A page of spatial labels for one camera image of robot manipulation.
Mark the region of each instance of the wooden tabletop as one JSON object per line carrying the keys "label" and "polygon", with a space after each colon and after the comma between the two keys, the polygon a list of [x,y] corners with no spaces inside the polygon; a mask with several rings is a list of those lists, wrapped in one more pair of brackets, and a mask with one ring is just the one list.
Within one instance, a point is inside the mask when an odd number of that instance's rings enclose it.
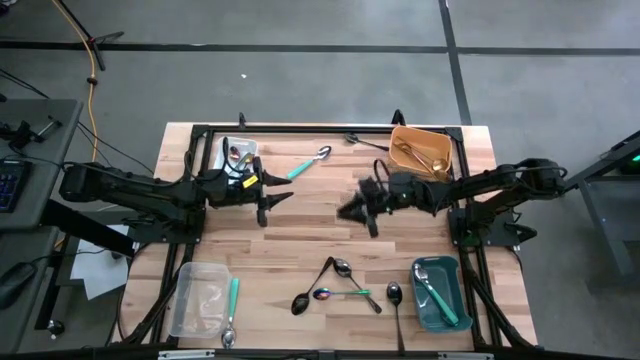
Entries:
{"label": "wooden tabletop", "polygon": [[[156,176],[174,180],[182,175],[192,125],[167,124]],[[488,128],[467,126],[462,130],[471,173],[494,168]],[[225,133],[216,137],[224,135],[234,136]],[[340,134],[235,136],[256,140],[264,168],[281,177],[308,160],[320,147],[333,148],[329,158],[316,162],[293,184],[269,189],[269,193],[293,191],[295,195],[267,213],[267,228],[256,223],[253,205],[207,209],[205,231],[193,261],[226,264],[232,275],[240,279],[234,320],[235,348],[394,350],[397,346],[394,308],[385,296],[390,281],[400,283],[404,292],[399,311],[407,350],[473,348],[470,331],[428,333],[420,327],[415,315],[409,285],[413,260],[438,255],[458,258],[450,242],[445,211],[435,218],[415,209],[398,211],[393,216],[381,215],[380,236],[375,239],[369,237],[365,227],[336,218],[337,207],[353,196],[358,179],[373,174],[373,161],[386,159],[385,152],[348,144]],[[389,141],[389,135],[359,137],[380,145],[388,145]],[[166,252],[166,245],[154,244],[136,258],[122,303],[125,334],[133,330],[156,300]],[[487,248],[486,252],[496,302],[520,333],[536,343],[518,262],[506,249]],[[291,301],[308,289],[327,256],[340,257],[351,264],[354,279],[363,288],[372,290],[372,297],[383,308],[382,314],[376,315],[362,298],[339,295],[324,302],[312,299],[304,314],[291,314]],[[333,270],[327,271],[318,287],[353,289],[348,280]],[[477,296],[476,301],[482,333],[489,341],[486,311]],[[165,329],[170,320],[169,311]],[[183,338],[180,346],[221,347],[218,336]]]}

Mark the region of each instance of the orange basket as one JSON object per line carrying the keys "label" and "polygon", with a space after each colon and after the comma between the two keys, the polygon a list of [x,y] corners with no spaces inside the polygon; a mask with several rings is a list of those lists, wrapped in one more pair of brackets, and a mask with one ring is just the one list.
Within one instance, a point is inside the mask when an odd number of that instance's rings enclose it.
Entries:
{"label": "orange basket", "polygon": [[431,181],[438,181],[433,169],[425,169],[414,156],[402,151],[396,144],[404,142],[413,148],[419,157],[427,165],[432,165],[435,160],[445,162],[441,170],[449,171],[451,167],[452,145],[448,136],[430,131],[398,126],[391,133],[389,144],[389,158],[393,165],[413,172]]}

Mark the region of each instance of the tripod stand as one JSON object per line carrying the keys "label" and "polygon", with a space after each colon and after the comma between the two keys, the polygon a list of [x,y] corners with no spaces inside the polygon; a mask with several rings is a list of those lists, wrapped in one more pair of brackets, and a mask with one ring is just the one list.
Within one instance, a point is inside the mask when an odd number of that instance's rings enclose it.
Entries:
{"label": "tripod stand", "polygon": [[87,37],[86,39],[87,44],[91,47],[91,51],[93,51],[93,54],[95,55],[96,60],[98,61],[98,66],[100,67],[100,70],[105,71],[107,68],[104,65],[104,60],[102,59],[102,55],[100,54],[100,48],[98,47],[98,42],[100,44],[103,44],[107,41],[116,40],[120,36],[124,35],[124,31],[118,31],[118,32],[114,32],[111,34],[98,36],[94,38],[93,36],[91,36],[91,34],[89,34],[87,29],[84,26],[82,26],[82,23],[80,23],[80,20],[78,20],[78,18],[73,14],[73,12],[71,11],[71,9],[69,9],[67,4],[65,4],[63,0],[57,0],[57,1],[60,5],[62,5],[62,7],[64,8],[64,11],[66,11],[67,14],[71,16],[71,18],[73,19],[73,22],[75,22],[76,25],[78,25],[78,27],[80,28],[80,30],[82,30],[82,32],[85,34],[85,36]]}

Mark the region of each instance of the blue bin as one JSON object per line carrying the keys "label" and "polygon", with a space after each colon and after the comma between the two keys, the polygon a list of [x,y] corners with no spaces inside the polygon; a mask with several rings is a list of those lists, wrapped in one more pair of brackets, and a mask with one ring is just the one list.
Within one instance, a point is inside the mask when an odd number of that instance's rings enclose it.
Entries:
{"label": "blue bin", "polygon": [[[443,319],[440,309],[431,298],[424,285],[413,276],[413,265],[418,264],[429,273],[429,283],[440,294],[442,299],[453,310],[460,322],[451,326]],[[458,261],[451,256],[434,256],[416,259],[411,264],[411,286],[416,303],[416,314],[420,325],[433,333],[450,333],[465,331],[471,327],[473,319],[467,315],[460,285],[458,283]]]}

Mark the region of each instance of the concrete floor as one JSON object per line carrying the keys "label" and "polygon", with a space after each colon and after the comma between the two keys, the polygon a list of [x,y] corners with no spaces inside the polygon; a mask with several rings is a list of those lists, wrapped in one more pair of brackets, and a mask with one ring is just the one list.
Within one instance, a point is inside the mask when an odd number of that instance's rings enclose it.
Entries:
{"label": "concrete floor", "polygon": [[[437,0],[68,0],[94,35],[219,44],[445,45]],[[638,47],[634,0],[450,0],[459,46]],[[0,38],[75,41],[48,1],[21,0]],[[1,50],[0,67],[55,98],[86,100],[84,52]],[[447,55],[105,53],[94,111],[99,134],[145,164],[168,121],[460,124]],[[461,56],[474,125],[499,163],[549,157],[574,173],[638,130],[637,57]],[[7,82],[0,93],[36,95]],[[81,119],[88,123],[86,112]],[[124,169],[135,164],[103,150]],[[86,161],[76,136],[68,159]],[[85,208],[95,208],[90,204]],[[610,271],[578,193],[522,206],[539,231],[523,246],[536,333],[548,349],[640,358],[637,294],[590,294]],[[100,344],[104,338],[94,341]]]}

